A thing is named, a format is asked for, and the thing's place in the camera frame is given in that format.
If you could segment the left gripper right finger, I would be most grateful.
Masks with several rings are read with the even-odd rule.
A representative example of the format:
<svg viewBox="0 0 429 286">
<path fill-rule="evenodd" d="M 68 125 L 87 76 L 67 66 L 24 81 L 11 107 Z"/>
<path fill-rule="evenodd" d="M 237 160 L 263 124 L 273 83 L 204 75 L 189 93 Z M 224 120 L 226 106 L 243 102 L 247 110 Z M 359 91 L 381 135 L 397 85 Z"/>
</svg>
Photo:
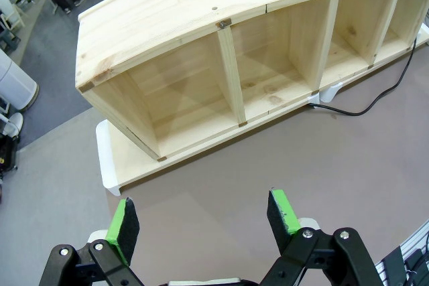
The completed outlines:
<svg viewBox="0 0 429 286">
<path fill-rule="evenodd" d="M 261 285 L 299 285 L 307 270 L 321 270 L 331 285 L 378 285 L 379 273 L 359 233 L 339 228 L 329 235 L 302 226 L 283 190 L 270 190 L 267 219 L 280 257 Z"/>
</svg>

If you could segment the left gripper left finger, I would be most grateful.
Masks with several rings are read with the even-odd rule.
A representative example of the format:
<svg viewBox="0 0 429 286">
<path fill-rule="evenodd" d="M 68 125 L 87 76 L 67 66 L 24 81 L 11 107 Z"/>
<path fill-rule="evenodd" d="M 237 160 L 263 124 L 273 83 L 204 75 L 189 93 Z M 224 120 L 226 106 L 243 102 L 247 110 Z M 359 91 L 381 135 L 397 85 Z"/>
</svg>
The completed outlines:
<svg viewBox="0 0 429 286">
<path fill-rule="evenodd" d="M 142 285 L 131 270 L 139 220 L 131 198 L 120 200 L 105 237 L 75 249 L 58 244 L 52 250 L 40 285 Z"/>
</svg>

